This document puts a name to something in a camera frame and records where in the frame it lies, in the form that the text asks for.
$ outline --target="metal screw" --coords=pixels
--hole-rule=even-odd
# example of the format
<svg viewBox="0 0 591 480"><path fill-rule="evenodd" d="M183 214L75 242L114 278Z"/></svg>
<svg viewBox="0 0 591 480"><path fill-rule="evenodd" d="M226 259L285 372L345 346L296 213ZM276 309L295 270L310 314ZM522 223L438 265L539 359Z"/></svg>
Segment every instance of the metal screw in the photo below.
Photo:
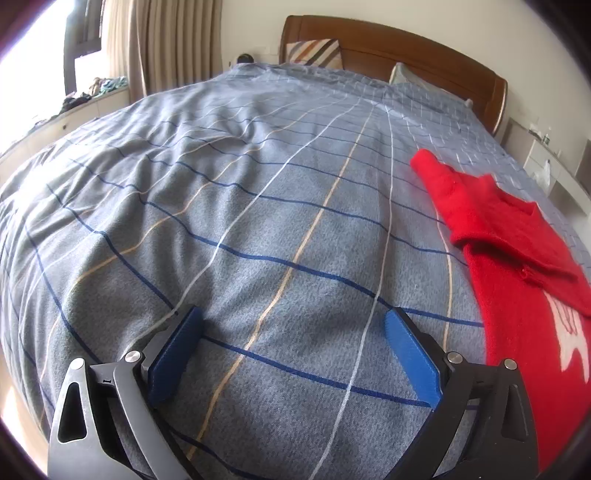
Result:
<svg viewBox="0 0 591 480"><path fill-rule="evenodd" d="M70 368L72 370L78 370L80 367L82 367L82 365L84 365L84 359L83 358L75 358L74 360L71 361Z"/></svg>
<svg viewBox="0 0 591 480"><path fill-rule="evenodd" d="M462 361L464 360L464 357L462 357L459 353L457 352L449 352L447 354L447 359L449 360L449 362L451 364L461 364Z"/></svg>
<svg viewBox="0 0 591 480"><path fill-rule="evenodd" d="M503 363L505 364L505 368L507 370L517 370L517 362L512 358L505 358Z"/></svg>
<svg viewBox="0 0 591 480"><path fill-rule="evenodd" d="M139 357L141 356L142 354L139 353L137 350L132 350L130 352L127 352L127 355L125 355L125 361L132 364L133 362L137 362L139 360Z"/></svg>

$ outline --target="headboard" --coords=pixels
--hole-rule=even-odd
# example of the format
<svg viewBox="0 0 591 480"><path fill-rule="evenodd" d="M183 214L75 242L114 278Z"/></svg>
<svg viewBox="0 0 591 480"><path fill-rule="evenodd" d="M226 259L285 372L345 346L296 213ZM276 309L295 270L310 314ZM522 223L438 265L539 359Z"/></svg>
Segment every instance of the headboard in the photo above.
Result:
<svg viewBox="0 0 591 480"><path fill-rule="evenodd" d="M463 99L494 135L499 128L507 82L476 60L428 38L386 25L349 18L290 15L285 20L280 63L288 43L337 38L343 67L387 82L396 62L404 62L424 80Z"/></svg>

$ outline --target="pillow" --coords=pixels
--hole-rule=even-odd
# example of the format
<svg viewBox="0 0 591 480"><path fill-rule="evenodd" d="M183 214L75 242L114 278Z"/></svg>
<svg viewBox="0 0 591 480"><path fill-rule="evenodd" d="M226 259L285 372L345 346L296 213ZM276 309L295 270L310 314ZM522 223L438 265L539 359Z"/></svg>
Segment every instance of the pillow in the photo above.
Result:
<svg viewBox="0 0 591 480"><path fill-rule="evenodd" d="M328 69L343 69L339 41L335 38L299 41L287 44L287 61Z"/></svg>
<svg viewBox="0 0 591 480"><path fill-rule="evenodd" d="M419 87L423 87L425 90L429 92L444 93L448 97L454 99L456 102L463 103L464 106L469 109L472 109L472 105L474 104L474 102L472 102L471 99L462 100L453 93L450 93L442 88L436 87L432 83L423 80L420 76L415 75L413 72L411 72L410 69L404 63L399 61L396 65L394 65L394 68L392 69L389 83L390 85L396 85L397 83L405 82L413 83L415 85L418 85Z"/></svg>

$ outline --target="red garment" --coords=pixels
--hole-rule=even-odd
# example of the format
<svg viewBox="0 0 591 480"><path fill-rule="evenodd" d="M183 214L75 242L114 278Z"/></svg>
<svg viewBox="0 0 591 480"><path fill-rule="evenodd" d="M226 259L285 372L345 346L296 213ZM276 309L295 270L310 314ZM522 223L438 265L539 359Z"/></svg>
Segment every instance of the red garment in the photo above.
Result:
<svg viewBox="0 0 591 480"><path fill-rule="evenodd" d="M540 468L591 406L591 287L536 203L420 150L411 167L461 247L485 325L486 363L517 361L534 414Z"/></svg>

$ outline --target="gray blanket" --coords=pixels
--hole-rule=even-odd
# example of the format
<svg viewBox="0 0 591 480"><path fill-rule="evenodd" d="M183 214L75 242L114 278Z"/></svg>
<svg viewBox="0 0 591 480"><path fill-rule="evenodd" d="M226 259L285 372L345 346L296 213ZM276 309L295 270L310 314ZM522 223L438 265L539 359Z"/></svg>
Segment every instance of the gray blanket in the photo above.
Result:
<svg viewBox="0 0 591 480"><path fill-rule="evenodd" d="M485 358L465 260L409 166L419 148L538 202L591 274L474 114L411 84L246 65L37 154L0 191L1 341L43 430L73 358L115 361L193 303L205 336L161 413L204 478L383 478L429 412L385 312Z"/></svg>

